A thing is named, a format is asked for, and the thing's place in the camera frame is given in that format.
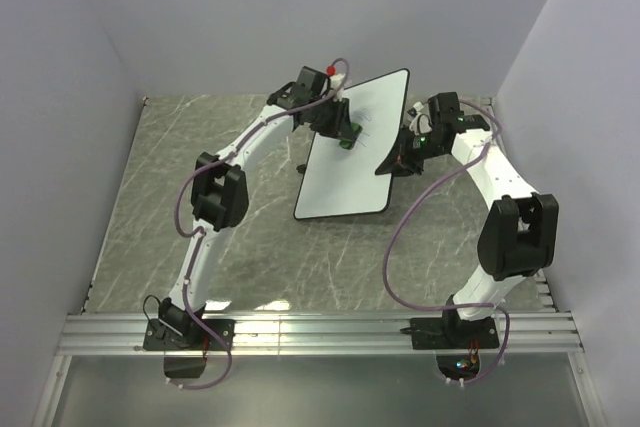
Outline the green whiteboard eraser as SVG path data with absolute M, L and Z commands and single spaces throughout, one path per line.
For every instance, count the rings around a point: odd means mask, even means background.
M 356 122 L 351 122 L 350 126 L 340 134 L 339 146 L 345 150 L 351 150 L 362 132 L 362 126 Z

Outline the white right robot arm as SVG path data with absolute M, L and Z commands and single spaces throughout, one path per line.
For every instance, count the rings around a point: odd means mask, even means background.
M 495 133 L 468 130 L 454 136 L 451 155 L 461 166 L 435 181 L 414 201 L 394 229 L 395 242 L 420 204 L 437 188 L 466 172 L 488 209 L 477 242 L 478 266 L 451 302 L 438 309 L 444 340 L 466 345 L 477 332 L 475 322 L 490 317 L 505 296 L 524 279 L 549 267 L 554 259 L 559 204 L 541 194 L 516 171 L 500 147 Z

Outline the white whiteboard black frame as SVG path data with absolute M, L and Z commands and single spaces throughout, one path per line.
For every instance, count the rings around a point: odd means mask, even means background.
M 316 134 L 294 207 L 297 220 L 376 214 L 390 202 L 392 176 L 376 169 L 403 123 L 410 71 L 406 68 L 345 89 L 351 120 L 362 127 L 354 146 Z

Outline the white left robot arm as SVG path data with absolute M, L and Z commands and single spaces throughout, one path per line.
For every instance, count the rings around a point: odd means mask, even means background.
M 354 144 L 358 128 L 349 100 L 330 94 L 307 105 L 280 105 L 269 99 L 253 122 L 228 146 L 200 154 L 194 172 L 180 188 L 174 207 L 178 234 L 189 240 L 180 273 L 159 303 L 159 322 L 180 349 L 196 346 L 205 330 L 202 315 L 219 251 L 249 208 L 247 174 L 280 141 L 306 125 L 315 133 Z

